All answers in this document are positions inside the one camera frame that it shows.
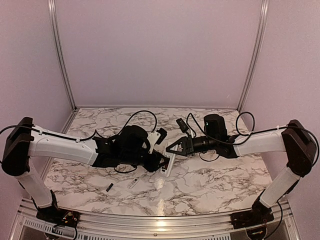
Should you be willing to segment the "white air conditioner remote control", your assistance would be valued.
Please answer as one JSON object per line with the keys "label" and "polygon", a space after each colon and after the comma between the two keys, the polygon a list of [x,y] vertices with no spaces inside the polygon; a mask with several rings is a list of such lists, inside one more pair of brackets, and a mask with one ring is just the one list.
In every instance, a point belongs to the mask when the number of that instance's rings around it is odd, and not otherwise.
{"label": "white air conditioner remote control", "polygon": [[160,173],[166,177],[169,177],[175,162],[175,158],[176,158],[176,154],[175,153],[171,153],[171,152],[167,152],[166,148],[168,146],[170,146],[171,144],[173,144],[172,142],[167,142],[165,145],[165,148],[163,150],[163,155],[167,158],[169,158],[169,162],[167,164],[165,164],[164,166],[161,167],[160,169]]}

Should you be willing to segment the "white remote battery cover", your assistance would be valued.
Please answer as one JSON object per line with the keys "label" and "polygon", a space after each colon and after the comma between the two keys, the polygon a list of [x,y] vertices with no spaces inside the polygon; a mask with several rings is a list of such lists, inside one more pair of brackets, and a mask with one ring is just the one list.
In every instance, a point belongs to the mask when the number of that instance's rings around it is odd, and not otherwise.
{"label": "white remote battery cover", "polygon": [[132,189],[132,188],[138,183],[138,181],[139,181],[138,178],[133,179],[133,180],[127,185],[127,187],[128,187],[129,189]]}

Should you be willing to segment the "dark blue battery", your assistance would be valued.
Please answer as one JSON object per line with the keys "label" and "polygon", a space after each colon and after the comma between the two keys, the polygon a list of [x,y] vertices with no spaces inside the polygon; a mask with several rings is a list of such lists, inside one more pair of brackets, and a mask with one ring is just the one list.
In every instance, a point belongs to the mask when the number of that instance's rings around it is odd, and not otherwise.
{"label": "dark blue battery", "polygon": [[107,187],[107,189],[106,189],[106,192],[109,192],[110,191],[110,189],[113,187],[113,183],[111,183],[108,187]]}

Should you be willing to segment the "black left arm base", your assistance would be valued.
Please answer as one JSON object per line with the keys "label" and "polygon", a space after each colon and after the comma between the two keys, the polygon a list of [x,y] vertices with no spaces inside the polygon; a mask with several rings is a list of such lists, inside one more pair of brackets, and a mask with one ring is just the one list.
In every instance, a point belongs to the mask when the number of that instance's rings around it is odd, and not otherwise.
{"label": "black left arm base", "polygon": [[53,223],[56,226],[67,226],[76,228],[78,226],[80,213],[78,211],[69,210],[58,207],[55,193],[50,190],[52,203],[48,207],[37,207],[36,218]]}

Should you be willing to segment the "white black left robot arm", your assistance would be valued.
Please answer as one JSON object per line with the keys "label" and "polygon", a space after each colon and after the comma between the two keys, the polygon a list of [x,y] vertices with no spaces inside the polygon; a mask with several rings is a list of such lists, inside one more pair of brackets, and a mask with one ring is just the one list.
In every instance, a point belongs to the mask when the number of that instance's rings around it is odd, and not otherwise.
{"label": "white black left robot arm", "polygon": [[147,132],[137,125],[127,125],[119,133],[102,137],[97,132],[81,138],[44,129],[24,117],[12,129],[6,139],[2,170],[15,177],[35,205],[53,223],[63,219],[63,211],[57,207],[54,193],[46,187],[33,165],[31,157],[58,158],[82,163],[95,168],[116,168],[119,165],[142,166],[149,173],[169,167],[172,157],[155,150],[167,132],[160,128]]}

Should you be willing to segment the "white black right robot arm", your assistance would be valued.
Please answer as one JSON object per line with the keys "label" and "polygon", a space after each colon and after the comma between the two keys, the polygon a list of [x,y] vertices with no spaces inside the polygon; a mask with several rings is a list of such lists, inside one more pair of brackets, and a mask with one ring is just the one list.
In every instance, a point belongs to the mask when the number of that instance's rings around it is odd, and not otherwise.
{"label": "white black right robot arm", "polygon": [[248,134],[228,135],[225,119],[218,114],[203,118],[202,136],[192,137],[192,129],[179,118],[181,131],[186,136],[166,147],[166,152],[188,157],[194,154],[215,151],[220,157],[238,157],[267,152],[285,152],[287,163],[273,182],[260,194],[248,212],[247,219],[258,224],[267,216],[280,198],[297,185],[300,178],[309,174],[320,156],[320,146],[315,135],[294,119],[284,126],[277,126]]}

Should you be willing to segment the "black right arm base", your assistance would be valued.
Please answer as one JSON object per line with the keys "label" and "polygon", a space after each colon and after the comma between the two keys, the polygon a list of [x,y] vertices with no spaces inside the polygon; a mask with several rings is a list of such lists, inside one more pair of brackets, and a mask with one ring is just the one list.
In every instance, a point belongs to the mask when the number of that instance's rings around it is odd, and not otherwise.
{"label": "black right arm base", "polygon": [[266,224],[275,219],[272,209],[264,206],[260,201],[260,197],[254,201],[250,210],[232,213],[230,218],[234,229]]}

